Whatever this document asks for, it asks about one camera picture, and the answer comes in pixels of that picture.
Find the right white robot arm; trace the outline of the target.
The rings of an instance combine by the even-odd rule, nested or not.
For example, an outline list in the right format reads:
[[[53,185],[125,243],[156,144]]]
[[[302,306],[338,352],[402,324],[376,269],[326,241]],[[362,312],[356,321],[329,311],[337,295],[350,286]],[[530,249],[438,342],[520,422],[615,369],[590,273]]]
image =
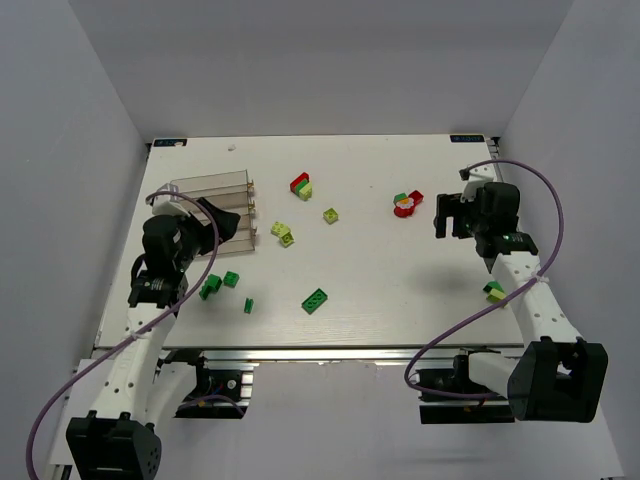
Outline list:
[[[436,235],[472,238],[489,273],[510,295],[525,350],[513,360],[471,351],[464,378],[505,398],[521,421],[589,423],[596,414],[608,365],[599,343],[583,339],[542,279],[538,249],[517,229],[520,192],[487,182],[470,198],[436,198]]]

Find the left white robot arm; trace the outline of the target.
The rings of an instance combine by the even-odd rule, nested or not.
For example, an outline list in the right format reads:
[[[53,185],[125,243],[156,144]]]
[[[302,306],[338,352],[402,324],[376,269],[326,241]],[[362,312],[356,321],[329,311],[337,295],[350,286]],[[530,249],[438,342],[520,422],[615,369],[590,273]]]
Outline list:
[[[184,194],[149,196],[152,216],[143,224],[142,248],[131,269],[124,337],[108,353],[113,365],[87,414],[70,419],[65,437],[82,479],[153,479],[162,455],[158,434],[197,385],[195,366],[161,371],[158,362],[180,306],[194,294],[186,277],[193,260],[215,257],[237,231],[240,215],[204,198],[183,207]]]

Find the green square lego brick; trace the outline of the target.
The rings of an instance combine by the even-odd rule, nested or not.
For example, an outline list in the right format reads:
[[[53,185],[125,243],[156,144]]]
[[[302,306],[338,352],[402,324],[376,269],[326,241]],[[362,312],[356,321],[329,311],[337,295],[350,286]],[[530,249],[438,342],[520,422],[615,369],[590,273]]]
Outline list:
[[[230,288],[235,288],[238,284],[240,276],[233,271],[227,271],[223,277],[223,284]]]

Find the small green lego plate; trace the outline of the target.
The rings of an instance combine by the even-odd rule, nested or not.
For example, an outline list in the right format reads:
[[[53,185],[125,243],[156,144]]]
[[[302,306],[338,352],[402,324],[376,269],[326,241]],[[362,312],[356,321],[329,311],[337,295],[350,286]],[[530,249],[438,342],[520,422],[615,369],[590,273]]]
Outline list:
[[[250,314],[253,310],[254,300],[252,298],[246,298],[244,304],[244,312]]]

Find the green L-shaped lego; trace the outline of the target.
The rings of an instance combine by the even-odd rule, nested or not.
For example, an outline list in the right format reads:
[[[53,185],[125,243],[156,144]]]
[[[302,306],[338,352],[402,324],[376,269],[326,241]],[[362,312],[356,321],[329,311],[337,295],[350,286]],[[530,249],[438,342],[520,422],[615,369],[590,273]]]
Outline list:
[[[201,300],[206,301],[209,296],[217,293],[223,284],[223,280],[215,275],[209,274],[203,281],[199,290],[199,297]]]

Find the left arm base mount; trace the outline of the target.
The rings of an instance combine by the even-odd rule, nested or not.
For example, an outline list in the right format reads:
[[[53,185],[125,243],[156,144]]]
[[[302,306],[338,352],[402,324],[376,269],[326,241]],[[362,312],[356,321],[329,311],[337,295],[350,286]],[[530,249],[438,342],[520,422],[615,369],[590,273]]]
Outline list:
[[[165,365],[185,363],[195,368],[195,386],[183,403],[194,402],[188,407],[180,406],[176,418],[187,419],[241,419],[246,413],[249,395],[242,389],[248,370],[216,364],[209,360],[203,350],[177,349],[157,361],[157,371],[164,372]]]

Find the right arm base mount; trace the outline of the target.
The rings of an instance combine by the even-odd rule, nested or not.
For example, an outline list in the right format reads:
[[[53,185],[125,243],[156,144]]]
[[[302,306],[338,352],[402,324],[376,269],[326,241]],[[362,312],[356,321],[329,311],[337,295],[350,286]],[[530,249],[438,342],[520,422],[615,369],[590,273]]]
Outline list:
[[[420,368],[412,380],[420,391],[422,425],[509,424],[515,418],[508,402],[487,387],[472,382],[469,357],[458,354],[448,368]]]

